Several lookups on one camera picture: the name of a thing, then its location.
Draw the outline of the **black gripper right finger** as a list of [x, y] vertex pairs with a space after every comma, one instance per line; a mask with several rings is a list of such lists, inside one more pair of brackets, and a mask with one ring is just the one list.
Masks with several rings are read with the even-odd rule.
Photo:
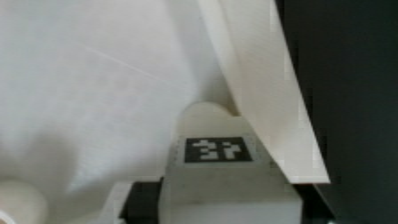
[[301, 224], [343, 224], [340, 198], [329, 184], [294, 185], [303, 199]]

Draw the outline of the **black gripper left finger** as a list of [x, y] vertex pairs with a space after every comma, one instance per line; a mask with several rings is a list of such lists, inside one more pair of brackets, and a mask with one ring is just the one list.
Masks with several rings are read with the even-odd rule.
[[164, 179], [118, 182], [95, 224], [160, 224]]

